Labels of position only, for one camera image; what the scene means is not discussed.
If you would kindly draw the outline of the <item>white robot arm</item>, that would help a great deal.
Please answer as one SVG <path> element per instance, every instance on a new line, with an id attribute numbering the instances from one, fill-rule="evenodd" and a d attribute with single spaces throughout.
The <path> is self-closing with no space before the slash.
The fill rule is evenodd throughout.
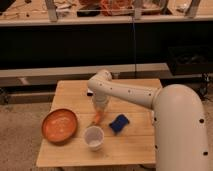
<path id="1" fill-rule="evenodd" d="M 116 83 L 107 70 L 92 76 L 88 88 L 96 110 L 105 109 L 112 96 L 154 112 L 156 171 L 210 171 L 205 110 L 193 89 Z"/>

